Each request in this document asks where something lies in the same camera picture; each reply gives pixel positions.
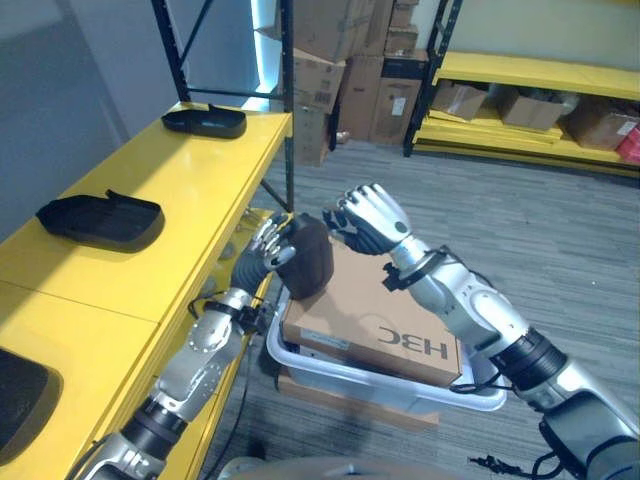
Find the brown cardboard box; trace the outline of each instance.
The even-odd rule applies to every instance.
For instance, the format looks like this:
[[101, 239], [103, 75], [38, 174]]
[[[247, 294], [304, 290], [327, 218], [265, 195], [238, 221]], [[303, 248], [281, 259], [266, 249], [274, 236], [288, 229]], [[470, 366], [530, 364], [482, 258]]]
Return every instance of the brown cardboard box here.
[[293, 158], [300, 165], [320, 166], [328, 152], [327, 115], [313, 107], [293, 109]]
[[403, 3], [397, 3], [393, 6], [393, 12], [391, 13], [391, 22], [389, 26], [394, 28], [405, 28], [411, 23], [411, 16], [413, 15], [413, 7], [415, 5], [406, 5]]
[[453, 83], [451, 80], [440, 80], [431, 108], [465, 120], [473, 120], [486, 97], [486, 91], [471, 85]]
[[388, 258], [332, 244], [331, 281], [324, 292], [291, 303], [284, 339], [433, 385], [449, 385], [458, 378], [456, 338], [408, 291], [391, 293], [382, 285]]
[[615, 150], [640, 122], [640, 115], [622, 102], [583, 97], [564, 127], [581, 147]]
[[347, 61], [342, 83], [338, 131], [348, 131], [356, 140], [368, 140], [371, 118], [378, 98], [383, 57], [356, 55]]
[[380, 79], [369, 141], [392, 145], [402, 143], [420, 84], [420, 80], [405, 78]]
[[369, 30], [364, 47], [358, 55], [382, 55], [384, 44], [387, 41], [387, 30], [391, 20], [391, 10], [393, 10], [393, 0], [376, 0], [373, 15], [369, 22]]
[[297, 384], [284, 367], [280, 370], [280, 375], [278, 376], [278, 391], [298, 400], [341, 410], [350, 416], [389, 423], [412, 432], [419, 432], [425, 428], [437, 426], [440, 420], [437, 413], [426, 415], [410, 414], [383, 405], [364, 402], [337, 393]]
[[517, 88], [505, 86], [496, 97], [496, 106], [507, 125], [549, 130], [562, 115], [561, 101], [543, 101], [525, 97]]
[[296, 0], [293, 42], [331, 62], [346, 60], [365, 46], [376, 0]]
[[415, 25], [404, 28], [389, 27], [387, 43], [384, 46], [385, 57], [411, 57], [416, 48], [418, 29]]
[[331, 113], [338, 95], [346, 63], [333, 63], [293, 49], [293, 91], [298, 105]]

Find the gray wall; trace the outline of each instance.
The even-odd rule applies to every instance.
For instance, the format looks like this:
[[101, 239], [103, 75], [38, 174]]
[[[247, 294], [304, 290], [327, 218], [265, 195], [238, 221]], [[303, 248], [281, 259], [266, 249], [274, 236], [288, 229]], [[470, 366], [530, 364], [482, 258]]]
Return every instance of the gray wall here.
[[[186, 41], [202, 2], [172, 3]], [[190, 73], [252, 88], [249, 0], [210, 14]], [[0, 0], [0, 241], [176, 100], [150, 0]]]
[[[413, 22], [426, 46], [437, 0]], [[640, 69], [637, 0], [464, 0], [450, 48]]]

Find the white plastic crate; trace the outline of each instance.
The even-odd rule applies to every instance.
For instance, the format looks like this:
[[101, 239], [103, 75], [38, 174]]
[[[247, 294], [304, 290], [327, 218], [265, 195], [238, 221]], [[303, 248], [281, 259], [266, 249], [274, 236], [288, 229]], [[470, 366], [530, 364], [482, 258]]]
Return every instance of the white plastic crate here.
[[[289, 292], [283, 288], [278, 308], [269, 327], [267, 349], [271, 356], [288, 367], [296, 383], [335, 392], [367, 402], [386, 405], [414, 414], [442, 411], [447, 406], [479, 411], [497, 410], [507, 400], [507, 392], [485, 389], [477, 394], [462, 395], [447, 388], [414, 382], [404, 378], [363, 370], [340, 363], [329, 362], [290, 351], [282, 339], [281, 325], [289, 301]], [[454, 384], [486, 381], [497, 372], [488, 360], [469, 355], [463, 349], [462, 375]], [[504, 385], [502, 377], [496, 382]]]

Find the robotic arm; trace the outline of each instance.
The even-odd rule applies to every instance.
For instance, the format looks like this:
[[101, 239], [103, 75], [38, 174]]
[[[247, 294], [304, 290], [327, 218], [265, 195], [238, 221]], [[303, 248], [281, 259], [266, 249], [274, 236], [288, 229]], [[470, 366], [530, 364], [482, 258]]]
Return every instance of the robotic arm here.
[[640, 478], [638, 423], [578, 363], [530, 327], [511, 303], [446, 247], [412, 235], [402, 208], [379, 185], [346, 192], [323, 212], [332, 234], [354, 251], [389, 253], [390, 290], [409, 289], [463, 343], [488, 358], [516, 395], [542, 413], [540, 432], [576, 478]]
[[124, 428], [106, 437], [80, 472], [68, 480], [155, 480], [188, 423], [213, 395], [225, 368], [242, 349], [243, 313], [270, 271], [295, 255], [286, 245], [282, 226], [287, 217], [274, 215], [258, 229], [240, 255], [231, 288], [209, 302], [182, 348], [171, 358], [147, 399]]

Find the black cable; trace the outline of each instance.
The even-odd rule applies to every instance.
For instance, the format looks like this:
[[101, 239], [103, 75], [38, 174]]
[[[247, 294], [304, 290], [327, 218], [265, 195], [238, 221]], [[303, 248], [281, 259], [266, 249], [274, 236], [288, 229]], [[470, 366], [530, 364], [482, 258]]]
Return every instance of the black cable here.
[[244, 390], [242, 392], [242, 399], [240, 400], [240, 408], [238, 409], [238, 415], [236, 416], [236, 420], [233, 423], [233, 427], [231, 427], [231, 432], [229, 432], [227, 441], [222, 447], [222, 450], [220, 451], [220, 453], [218, 454], [218, 458], [216, 459], [213, 466], [209, 469], [209, 472], [207, 472], [207, 474], [204, 476], [203, 480], [211, 480], [213, 478], [213, 474], [216, 471], [216, 469], [220, 466], [220, 462], [224, 458], [225, 453], [227, 453], [227, 449], [229, 448], [229, 445], [231, 444], [231, 440], [233, 439], [236, 433], [236, 430], [238, 428], [238, 424], [240, 423], [240, 417], [242, 416], [242, 411], [244, 410], [244, 406], [247, 400], [247, 392], [249, 391], [249, 377], [251, 376], [251, 346], [249, 345], [247, 348], [249, 349], [249, 351], [247, 352], [247, 368], [246, 368], [247, 377], [245, 378], [245, 381], [244, 381]]
[[215, 297], [216, 295], [220, 295], [221, 293], [224, 293], [224, 290], [220, 290], [219, 292], [213, 292], [213, 293], [208, 293], [208, 292], [201, 293], [200, 295], [198, 295], [196, 298], [194, 298], [189, 302], [189, 305], [187, 305], [187, 310], [189, 310], [189, 313], [191, 314], [191, 316], [197, 320], [198, 312], [196, 311], [196, 302], [199, 300], [204, 300], [205, 298]]
[[470, 395], [472, 393], [478, 393], [482, 390], [486, 390], [487, 388], [495, 388], [497, 390], [508, 390], [510, 392], [514, 391], [512, 386], [502, 386], [502, 385], [494, 385], [498, 378], [500, 378], [500, 372], [496, 373], [493, 377], [487, 380], [484, 383], [461, 383], [460, 385], [451, 385], [449, 387], [449, 391], [453, 393], [459, 393], [460, 395]]
[[464, 263], [464, 261], [455, 253], [453, 253], [451, 251], [451, 249], [447, 246], [447, 245], [443, 245], [442, 247], [440, 247], [441, 251], [444, 251], [445, 253], [447, 253], [451, 258], [453, 258], [456, 262], [458, 262], [460, 265], [462, 265], [464, 268], [466, 268], [467, 270], [469, 270], [469, 272], [473, 273], [476, 277], [478, 277], [480, 280], [482, 280], [484, 283], [486, 283], [487, 285], [489, 285], [491, 288], [495, 288], [493, 286], [493, 283], [491, 283], [491, 280], [489, 280], [487, 277], [485, 277], [484, 275], [482, 275], [481, 273], [478, 273], [475, 270], [471, 270], [469, 267], [467, 267], [467, 264]]
[[535, 463], [533, 464], [531, 473], [523, 472], [520, 467], [516, 465], [509, 465], [508, 463], [505, 463], [492, 455], [487, 455], [486, 458], [470, 458], [469, 461], [477, 463], [481, 467], [488, 468], [493, 473], [497, 474], [513, 475], [520, 478], [530, 478], [531, 480], [549, 480], [551, 478], [557, 477], [560, 472], [564, 470], [562, 462], [560, 462], [558, 466], [551, 470], [549, 473], [540, 474], [538, 473], [538, 471], [540, 470], [540, 466], [545, 460], [548, 460], [555, 456], [556, 454], [554, 452], [549, 452], [545, 455], [542, 455], [541, 457], [538, 457], [538, 459], [536, 459]]
[[84, 452], [82, 456], [78, 459], [78, 461], [73, 464], [73, 467], [71, 467], [71, 470], [69, 470], [69, 473], [67, 473], [67, 476], [64, 477], [64, 480], [73, 480], [74, 478], [76, 478], [76, 476], [80, 472], [80, 469], [84, 467], [85, 463], [87, 463], [87, 460], [89, 460], [91, 455], [93, 455], [95, 451], [107, 441], [108, 438], [109, 438], [109, 435], [105, 435], [97, 442], [94, 442], [93, 445], [91, 445], [91, 447], [89, 448], [89, 450]]
[[558, 475], [560, 475], [560, 472], [562, 472], [562, 470], [564, 470], [564, 467], [562, 466], [562, 462], [559, 462], [558, 465], [556, 466], [556, 468], [551, 470], [549, 473], [542, 473], [542, 474], [538, 473], [538, 470], [540, 470], [540, 466], [542, 465], [542, 463], [545, 460], [548, 460], [548, 459], [553, 458], [555, 456], [556, 456], [556, 454], [554, 452], [549, 452], [546, 455], [542, 455], [541, 457], [539, 457], [536, 460], [536, 463], [533, 464], [533, 470], [531, 471], [531, 478], [533, 480], [547, 480], [549, 478], [555, 478]]

